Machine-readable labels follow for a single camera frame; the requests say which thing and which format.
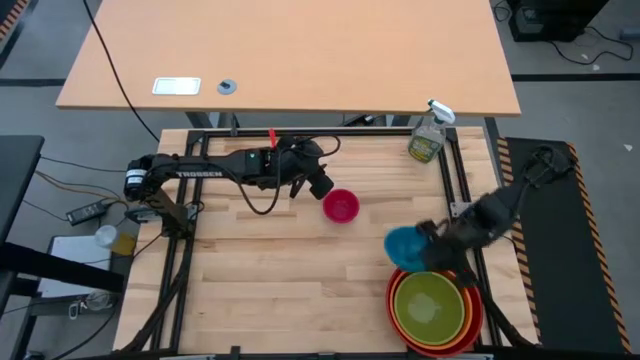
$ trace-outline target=green bowl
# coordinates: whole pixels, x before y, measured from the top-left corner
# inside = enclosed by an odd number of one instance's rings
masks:
[[[402,329],[426,345],[443,345],[462,328],[464,303],[458,288],[434,272],[418,272],[398,285],[394,310]]]

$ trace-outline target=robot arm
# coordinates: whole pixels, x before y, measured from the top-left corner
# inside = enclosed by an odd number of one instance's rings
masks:
[[[513,184],[485,194],[471,204],[457,219],[439,225],[431,220],[417,224],[429,246],[420,257],[426,269],[452,270],[462,286],[476,286],[476,278],[466,257],[468,249],[490,245],[511,228],[529,189],[552,183],[573,171],[575,164],[556,149],[537,148],[523,168],[523,176]],[[482,286],[478,286],[482,302],[498,327],[514,346],[533,346],[509,322]]]
[[[291,198],[308,181],[311,193],[319,200],[333,188],[333,182],[324,171],[325,166],[319,164],[321,157],[330,154],[325,154],[310,138],[282,137],[275,148],[237,150],[224,156],[146,155],[129,163],[124,194],[127,200],[141,202],[159,215],[165,234],[183,237],[191,231],[188,210],[175,204],[162,190],[166,181],[223,178],[240,187],[257,186],[261,190],[279,189],[290,184]],[[253,207],[252,210],[261,215],[268,212],[258,212]],[[129,213],[129,218],[140,222],[135,211],[133,213]]]

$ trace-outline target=black cable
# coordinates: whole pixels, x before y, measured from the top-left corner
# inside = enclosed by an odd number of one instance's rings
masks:
[[[80,344],[72,347],[71,349],[63,352],[62,354],[54,357],[51,360],[60,360],[62,358],[64,358],[65,356],[75,352],[76,350],[80,349],[81,347],[85,346],[89,341],[93,340],[96,336],[98,336],[98,334],[105,328],[107,327],[107,324],[109,324],[109,321],[111,321],[111,319],[113,319],[113,316],[116,314],[116,308],[113,308],[113,311],[111,312],[111,315],[109,315],[109,317],[107,318],[107,321],[104,322],[104,324],[102,324],[98,330],[96,330],[93,334],[91,334],[91,336],[89,336],[88,338],[86,338],[83,342],[81,342]]]
[[[49,175],[47,173],[43,173],[42,171],[38,171],[38,170],[36,170],[36,175],[40,176],[44,180],[47,180],[48,182],[50,182],[49,180],[51,180],[51,181],[54,181],[54,182],[56,182],[58,184],[62,184],[62,185],[66,185],[66,186],[82,186],[82,187],[88,187],[88,188],[93,188],[93,189],[99,189],[99,190],[102,190],[102,191],[106,191],[106,192],[112,194],[116,199],[121,200],[120,195],[118,195],[118,193],[116,193],[115,191],[113,191],[113,190],[111,190],[109,188],[106,188],[104,186],[64,182],[62,180],[58,180],[58,179],[54,178],[53,176],[51,176],[51,175]],[[60,188],[60,187],[58,187],[58,188],[61,189],[61,190],[66,190],[66,191],[78,192],[77,190],[74,191],[72,189],[63,189],[63,188]],[[102,194],[95,194],[95,195],[96,196],[101,195],[104,198],[110,199],[109,196],[105,196],[105,195],[102,195]]]
[[[595,63],[600,58],[600,56],[605,55],[605,54],[609,54],[611,56],[615,56],[618,59],[623,60],[623,61],[630,61],[631,59],[633,59],[633,45],[631,45],[629,43],[626,43],[624,41],[620,41],[620,40],[616,40],[616,39],[612,39],[610,37],[604,36],[600,31],[598,31],[598,29],[594,28],[593,26],[587,26],[587,27],[585,27],[585,29],[591,29],[591,30],[595,31],[598,35],[600,35],[601,38],[603,38],[605,40],[609,40],[609,41],[614,42],[616,44],[620,44],[620,45],[624,45],[624,46],[628,47],[629,48],[629,57],[624,57],[622,55],[613,53],[613,52],[611,52],[609,50],[605,50],[605,51],[599,53],[598,55],[596,55],[596,57],[591,61],[574,60],[574,59],[570,59],[570,58],[566,57],[562,53],[562,51],[560,51],[560,48],[558,47],[558,45],[556,45],[553,41],[547,41],[547,43],[553,45],[553,47],[556,49],[556,52],[558,53],[558,55],[560,55],[560,57],[562,57],[563,59],[565,59],[565,60],[567,60],[567,61],[569,61],[571,63],[578,64],[578,65],[591,65],[591,64]]]
[[[127,217],[123,217],[122,220],[120,220],[115,226],[119,227],[120,225],[122,225],[125,221],[127,221]]]
[[[328,152],[328,153],[322,154],[322,155],[309,154],[309,153],[306,153],[306,152],[304,152],[304,151],[302,151],[302,150],[297,150],[297,149],[295,149],[295,148],[286,149],[286,150],[288,150],[288,151],[293,151],[293,152],[295,152],[295,153],[297,153],[297,154],[302,154],[302,155],[304,155],[304,156],[307,156],[307,157],[310,157],[310,158],[317,158],[317,159],[319,159],[319,158],[323,158],[323,157],[327,157],[327,156],[331,156],[331,155],[333,155],[333,154],[337,153],[338,151],[340,151],[340,147],[342,146],[342,141],[340,141],[340,138],[339,138],[339,137],[337,137],[337,136],[335,136],[335,135],[316,135],[316,136],[309,136],[309,137],[307,137],[307,138],[304,138],[304,139],[302,139],[302,140],[300,140],[300,141],[296,142],[296,143],[295,143],[295,145],[300,145],[300,144],[302,144],[303,142],[307,142],[307,141],[310,141],[310,140],[313,140],[313,139],[316,139],[316,138],[319,138],[319,137],[332,137],[332,138],[336,139],[336,142],[337,142],[337,144],[336,144],[336,148],[335,148],[334,150],[332,150],[332,151],[330,151],[330,152]]]
[[[107,55],[107,60],[109,60],[109,65],[111,65],[111,70],[113,71],[113,76],[116,78],[116,82],[118,83],[118,87],[120,87],[120,91],[122,92],[122,96],[124,96],[124,99],[127,101],[127,104],[129,104],[129,108],[131,109],[133,114],[136,116],[138,121],[140,121],[140,124],[142,124],[142,126],[144,126],[144,128],[147,130],[147,132],[151,136],[153,136],[153,138],[156,139],[157,142],[160,142],[160,139],[158,139],[156,134],[154,134],[153,131],[151,131],[151,129],[149,129],[149,127],[147,126],[147,124],[144,123],[144,121],[142,120],[140,115],[138,115],[138,112],[133,107],[133,104],[129,100],[129,97],[127,96],[127,93],[124,91],[124,87],[122,86],[122,82],[120,81],[120,76],[118,76],[118,72],[116,71],[116,67],[113,64],[113,60],[111,59],[111,54],[109,53],[109,50],[107,49],[107,45],[105,44],[104,39],[102,38],[102,34],[100,33],[100,30],[98,29],[98,25],[96,24],[96,21],[93,18],[93,15],[91,14],[91,9],[89,9],[89,5],[87,4],[87,0],[82,0],[82,4],[84,4],[85,10],[87,10],[87,15],[89,16],[89,19],[91,20],[91,25],[93,25],[93,28],[96,31],[96,34],[98,35],[98,39],[100,39],[100,43],[102,43],[102,48],[104,49],[104,52]]]
[[[497,4],[493,5],[491,7],[491,10],[493,11],[493,16],[496,18],[497,22],[503,22],[509,19],[509,17],[511,17],[511,10],[509,10],[509,8],[506,8],[504,6],[500,6],[500,4],[506,2],[506,0],[502,0],[500,2],[498,2]],[[500,17],[498,15],[498,10],[503,10],[507,12],[507,15],[505,17]]]
[[[282,154],[283,153],[284,153],[284,151],[278,151],[278,169],[277,169],[277,175],[276,175],[276,193],[273,195],[273,201],[271,202],[271,205],[269,205],[267,210],[264,210],[264,211],[260,211],[260,210],[256,209],[255,206],[253,206],[253,203],[251,203],[251,200],[249,199],[249,196],[247,195],[247,193],[244,191],[244,188],[242,187],[242,183],[240,182],[240,179],[238,179],[236,177],[236,175],[234,173],[230,172],[229,170],[223,169],[225,172],[227,172],[233,178],[233,181],[235,181],[235,183],[238,185],[238,188],[240,189],[240,193],[242,193],[242,198],[247,203],[247,206],[249,206],[251,211],[253,211],[254,213],[256,213],[258,215],[267,215],[268,213],[271,212],[271,210],[273,210],[274,207],[276,207],[276,204],[278,203],[278,197],[280,196],[280,179],[281,179],[280,175],[282,174],[282,171],[280,169],[280,160],[282,159]]]
[[[106,295],[109,295],[109,294],[110,293],[100,294],[100,295],[96,296],[96,299],[99,299],[100,297],[106,296]],[[61,304],[61,303],[67,303],[67,302],[68,303],[74,303],[76,301],[86,299],[86,297],[87,296],[83,296],[82,298],[77,298],[75,300],[65,299],[65,300],[58,300],[58,301],[47,301],[47,302],[31,303],[29,305],[25,305],[25,306],[21,306],[21,307],[15,308],[15,309],[7,310],[7,311],[3,312],[2,315],[0,315],[0,317],[5,316],[7,314],[10,314],[12,312],[20,311],[20,310],[27,309],[27,308],[34,307],[34,306],[38,306],[38,305]]]
[[[111,206],[113,206],[113,205],[115,205],[115,204],[123,205],[123,206],[126,208],[126,211],[129,211],[129,204],[127,204],[127,203],[126,203],[126,202],[124,202],[124,201],[115,201],[115,200],[113,200],[112,202],[110,202],[110,203],[108,203],[108,204],[104,204],[104,206],[106,206],[106,207],[107,207],[107,209],[108,209],[108,208],[110,208]]]
[[[510,237],[508,237],[508,236],[505,236],[505,235],[500,235],[500,237],[501,237],[501,238],[504,238],[504,239],[507,239],[507,240],[509,240],[509,241],[511,241],[511,242],[515,245],[515,243],[513,242],[513,239],[512,239],[512,238],[510,238]]]
[[[45,213],[47,213],[47,214],[49,214],[49,215],[53,216],[54,218],[56,218],[56,219],[58,219],[58,220],[60,220],[60,221],[68,222],[68,221],[67,221],[67,219],[65,219],[65,218],[63,218],[63,217],[61,217],[61,216],[58,216],[58,215],[56,215],[56,214],[52,213],[52,212],[51,212],[51,211],[49,211],[49,210],[45,210],[45,209],[41,208],[41,207],[40,207],[40,206],[38,206],[38,205],[34,205],[34,204],[32,204],[32,203],[28,202],[27,200],[22,200],[22,202],[23,202],[23,203],[25,203],[25,204],[27,204],[27,205],[29,205],[29,206],[31,206],[31,207],[33,207],[33,208],[36,208],[36,209],[38,209],[38,210],[40,210],[40,211],[42,211],[42,212],[45,212]]]
[[[81,169],[87,169],[87,170],[111,172],[111,173],[126,173],[127,172],[126,170],[111,170],[111,169],[94,168],[92,166],[80,165],[80,164],[72,163],[70,161],[62,161],[62,160],[52,159],[52,158],[47,157],[47,156],[40,156],[40,158],[42,160],[47,160],[47,161],[51,161],[51,162],[57,162],[57,163],[60,163],[60,164],[65,164],[65,165],[71,165],[71,166],[75,166],[75,167],[79,167]]]

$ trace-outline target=cleaning spray bottle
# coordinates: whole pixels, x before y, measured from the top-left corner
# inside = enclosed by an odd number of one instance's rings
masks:
[[[435,100],[429,100],[429,106],[433,110],[433,120],[429,125],[422,126],[422,120],[418,123],[409,141],[409,154],[415,159],[428,163],[438,154],[445,142],[445,124],[453,124],[456,115],[451,109]]]

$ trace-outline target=wooden desk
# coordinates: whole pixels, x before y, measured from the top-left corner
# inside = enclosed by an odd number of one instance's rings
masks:
[[[520,114],[487,0],[104,0],[96,22],[138,109]],[[153,95],[158,77],[200,93]],[[128,108],[93,29],[57,105]]]
[[[496,180],[482,128],[458,133],[472,195],[492,191]],[[165,130],[159,151],[180,154],[186,134]],[[341,139],[340,152],[323,161],[336,188],[351,189],[360,198],[360,214],[348,225],[325,219],[308,184],[294,200],[285,188],[275,210],[258,216],[234,183],[204,181],[206,209],[198,219],[181,354],[228,353],[232,345],[240,345],[243,353],[405,350],[384,308],[393,266],[383,238],[393,227],[447,216],[439,165],[408,156],[404,136]],[[333,139],[317,140],[327,151],[335,146]],[[209,154],[267,143],[266,138],[216,138]],[[165,186],[169,194],[176,189],[176,181]],[[259,209],[273,196],[256,188],[247,193]],[[138,247],[159,229],[159,224],[143,226]],[[155,307],[166,248],[162,239],[133,263],[115,348],[132,339]],[[498,305],[524,336],[535,340],[513,246],[500,240],[485,250],[485,259]],[[169,314],[164,346],[173,311]]]

